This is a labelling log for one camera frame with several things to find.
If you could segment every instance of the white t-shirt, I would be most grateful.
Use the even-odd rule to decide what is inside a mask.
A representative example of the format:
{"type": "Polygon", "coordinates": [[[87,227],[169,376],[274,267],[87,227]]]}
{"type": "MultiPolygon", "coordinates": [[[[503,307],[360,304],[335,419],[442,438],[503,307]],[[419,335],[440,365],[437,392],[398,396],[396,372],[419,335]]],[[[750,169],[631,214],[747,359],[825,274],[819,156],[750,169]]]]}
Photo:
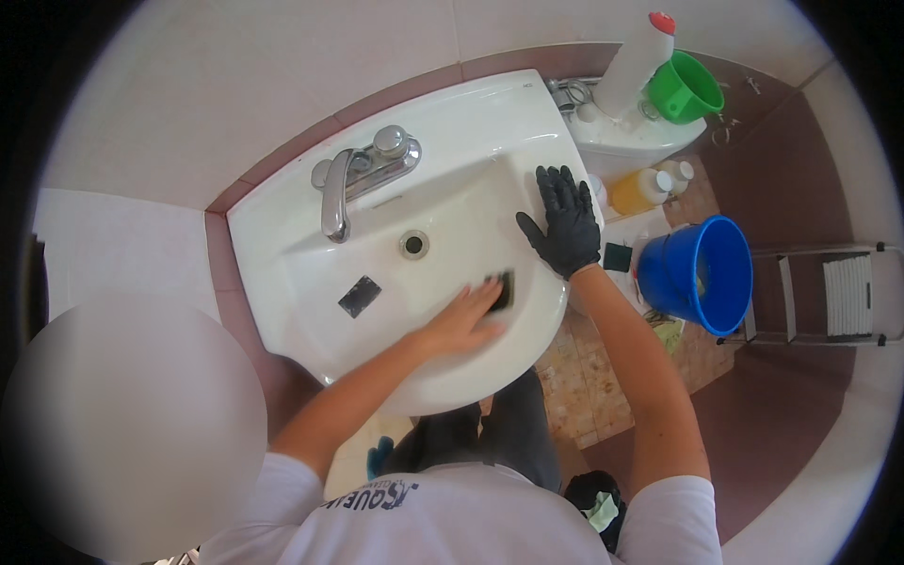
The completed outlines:
{"type": "Polygon", "coordinates": [[[381,476],[327,502],[323,491],[310,467],[268,453],[250,503],[201,546],[202,564],[722,562],[712,484],[698,476],[641,490],[615,556],[571,503],[502,466],[381,476]]]}

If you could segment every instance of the black nitrile glove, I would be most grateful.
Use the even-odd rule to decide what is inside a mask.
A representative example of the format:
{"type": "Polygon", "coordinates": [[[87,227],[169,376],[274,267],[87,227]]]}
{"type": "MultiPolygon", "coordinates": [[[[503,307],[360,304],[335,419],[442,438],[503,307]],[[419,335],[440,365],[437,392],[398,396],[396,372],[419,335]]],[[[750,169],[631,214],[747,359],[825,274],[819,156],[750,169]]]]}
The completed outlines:
{"type": "Polygon", "coordinates": [[[590,189],[584,181],[578,189],[565,165],[561,173],[554,166],[548,171],[538,166],[537,185],[550,226],[546,235],[524,212],[514,218],[540,259],[568,280],[579,268],[599,263],[599,226],[593,217],[590,189]]]}

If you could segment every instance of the yellow liquid bottle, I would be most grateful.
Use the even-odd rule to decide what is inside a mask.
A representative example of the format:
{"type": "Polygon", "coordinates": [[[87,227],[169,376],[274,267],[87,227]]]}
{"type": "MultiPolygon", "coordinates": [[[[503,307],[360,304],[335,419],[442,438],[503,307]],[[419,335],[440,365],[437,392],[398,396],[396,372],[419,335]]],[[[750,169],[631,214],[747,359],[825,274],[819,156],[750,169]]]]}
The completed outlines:
{"type": "Polygon", "coordinates": [[[612,208],[624,216],[646,212],[665,202],[673,187],[667,172],[641,169],[613,185],[612,208]]]}

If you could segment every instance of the sink basin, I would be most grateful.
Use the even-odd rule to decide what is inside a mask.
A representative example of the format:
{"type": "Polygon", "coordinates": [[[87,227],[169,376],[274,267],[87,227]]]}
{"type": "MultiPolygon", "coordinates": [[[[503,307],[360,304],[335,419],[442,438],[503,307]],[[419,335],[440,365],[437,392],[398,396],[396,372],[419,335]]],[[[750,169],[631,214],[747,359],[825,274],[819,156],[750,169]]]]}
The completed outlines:
{"type": "MultiPolygon", "coordinates": [[[[485,348],[437,359],[412,374],[382,410],[424,415],[480,400],[517,378],[555,335],[567,304],[562,279],[539,260],[514,220],[543,227],[537,165],[587,174],[536,71],[516,71],[430,93],[355,124],[271,176],[229,213],[242,282],[264,345],[324,384],[425,323],[465,283],[511,270],[511,307],[488,317],[508,331],[485,348]],[[399,124],[423,146],[410,174],[348,205],[349,240],[320,231],[313,166],[365,146],[399,124]],[[402,236],[422,234],[418,256],[402,236]],[[381,289],[352,318],[340,299],[361,277],[381,289]]],[[[602,218],[594,202],[594,212],[602,218]]]]}

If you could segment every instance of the red bottle cap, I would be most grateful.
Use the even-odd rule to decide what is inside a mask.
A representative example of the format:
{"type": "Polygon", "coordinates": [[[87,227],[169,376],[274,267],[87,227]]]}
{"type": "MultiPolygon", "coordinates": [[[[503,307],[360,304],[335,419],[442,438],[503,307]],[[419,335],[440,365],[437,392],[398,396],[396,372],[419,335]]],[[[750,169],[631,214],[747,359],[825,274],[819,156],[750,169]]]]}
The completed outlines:
{"type": "Polygon", "coordinates": [[[663,12],[650,12],[650,24],[662,33],[675,35],[675,20],[663,12]]]}

